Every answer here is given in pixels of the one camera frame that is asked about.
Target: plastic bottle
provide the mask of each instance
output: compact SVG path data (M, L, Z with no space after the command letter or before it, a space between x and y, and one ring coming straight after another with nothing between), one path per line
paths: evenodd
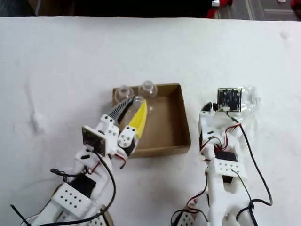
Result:
M134 91L131 87L122 85L115 91L115 101L120 103L121 101L134 96Z
M138 89L139 95L146 99L149 113L151 113L154 110L153 102L154 97L157 95L157 91L157 86L153 84L150 80L146 80Z

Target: white tablecloth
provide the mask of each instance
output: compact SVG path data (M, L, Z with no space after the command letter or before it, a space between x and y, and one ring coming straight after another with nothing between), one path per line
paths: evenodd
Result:
M0 18L0 224L38 212L61 181L50 168L72 166L81 126L91 127L122 84L178 82L190 127L187 154L113 161L116 226L169 225L204 187L198 113L218 87L255 85L263 104L254 155L274 205L256 204L261 226L300 225L299 22L206 19ZM30 124L31 103L46 133ZM267 199L249 159L252 197ZM107 200L111 197L108 187Z

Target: open cardboard box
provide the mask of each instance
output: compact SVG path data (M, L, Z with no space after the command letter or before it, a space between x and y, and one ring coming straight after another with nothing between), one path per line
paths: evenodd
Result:
M180 84L157 87L157 96L152 101L154 110L147 115L142 137L131 158L182 154L189 150L190 133ZM138 86L132 88L138 95ZM121 122L120 130L124 126L125 122Z

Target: floor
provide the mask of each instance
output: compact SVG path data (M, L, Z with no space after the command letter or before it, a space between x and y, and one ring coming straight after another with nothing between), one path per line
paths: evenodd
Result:
M233 0L233 5L219 9L215 18L301 21L301 11L294 12L290 7L291 0L286 1L278 3L277 0ZM0 0L0 16L34 16L38 2L39 0ZM76 0L42 0L37 15L76 16L75 2Z
M290 0L285 3L277 0L233 0L233 5L219 9L215 18L300 21L301 11L294 12Z

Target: white 3d-printed part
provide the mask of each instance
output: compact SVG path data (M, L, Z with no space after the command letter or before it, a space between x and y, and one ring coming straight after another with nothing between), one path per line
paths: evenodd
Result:
M132 140L136 134L136 129L131 126L126 126L118 137L118 145L120 147L130 147Z
M92 204L92 201L71 187L63 183L59 190L53 195L52 200L60 204L70 213L81 218Z
M246 170L243 164L239 162L214 158L209 163L209 168L210 170L212 170L211 172L217 175L238 177L238 175L235 173L237 172L241 178L246 178Z
M190 213L183 212L177 226L193 226L193 225L194 225L194 219L192 218L192 215Z

